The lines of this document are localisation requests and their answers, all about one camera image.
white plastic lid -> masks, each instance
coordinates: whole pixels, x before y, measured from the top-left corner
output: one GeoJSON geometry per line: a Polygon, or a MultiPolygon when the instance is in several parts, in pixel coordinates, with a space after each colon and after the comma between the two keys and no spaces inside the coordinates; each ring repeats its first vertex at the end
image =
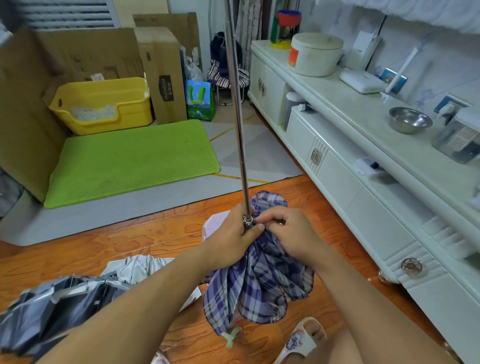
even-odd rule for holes
{"type": "Polygon", "coordinates": [[[290,100],[290,101],[295,101],[295,102],[304,102],[305,100],[302,98],[302,96],[300,96],[299,94],[297,94],[296,92],[289,92],[287,93],[287,99],[290,100]]]}
{"type": "Polygon", "coordinates": [[[339,49],[343,47],[343,40],[326,33],[298,33],[292,38],[292,47],[295,49],[301,47],[339,49]]]}
{"type": "Polygon", "coordinates": [[[460,109],[455,119],[480,133],[480,106],[474,105],[460,109]]]}

yellow litter box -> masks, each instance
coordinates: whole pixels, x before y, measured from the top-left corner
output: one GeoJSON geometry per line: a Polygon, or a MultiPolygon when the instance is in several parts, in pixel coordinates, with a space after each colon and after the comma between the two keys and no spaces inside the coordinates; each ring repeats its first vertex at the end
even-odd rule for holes
{"type": "Polygon", "coordinates": [[[62,85],[49,109],[78,135],[136,128],[152,122],[150,92],[141,77],[62,85]]]}

green mat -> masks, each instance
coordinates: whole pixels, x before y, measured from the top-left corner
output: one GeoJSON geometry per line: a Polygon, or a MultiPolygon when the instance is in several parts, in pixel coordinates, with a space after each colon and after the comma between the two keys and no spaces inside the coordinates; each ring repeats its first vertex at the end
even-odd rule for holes
{"type": "Polygon", "coordinates": [[[68,138],[50,176],[45,208],[217,173],[199,120],[68,138]]]}

ornate drawer handle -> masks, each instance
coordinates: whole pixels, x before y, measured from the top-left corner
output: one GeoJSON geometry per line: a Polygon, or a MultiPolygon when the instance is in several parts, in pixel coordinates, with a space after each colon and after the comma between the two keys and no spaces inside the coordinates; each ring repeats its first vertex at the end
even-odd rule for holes
{"type": "Polygon", "coordinates": [[[400,268],[402,268],[402,270],[406,274],[408,274],[410,276],[414,276],[414,275],[422,272],[423,265],[422,265],[421,261],[419,261],[416,258],[406,258],[400,264],[400,268]]]}
{"type": "Polygon", "coordinates": [[[317,163],[320,160],[320,156],[321,156],[320,150],[315,148],[312,152],[311,157],[310,157],[310,159],[312,160],[312,163],[317,163]]]}

plaid umbrella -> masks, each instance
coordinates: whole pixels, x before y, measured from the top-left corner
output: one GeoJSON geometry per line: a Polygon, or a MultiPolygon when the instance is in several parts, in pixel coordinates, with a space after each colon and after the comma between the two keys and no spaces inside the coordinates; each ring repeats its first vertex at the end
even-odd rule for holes
{"type": "MultiPolygon", "coordinates": [[[[255,216],[274,206],[287,206],[282,196],[261,191],[250,201],[255,216]]],[[[313,269],[288,255],[278,238],[265,231],[234,265],[207,276],[205,316],[218,334],[231,328],[233,314],[249,321],[270,324],[287,312],[287,298],[305,298],[313,288],[313,269]]]]}

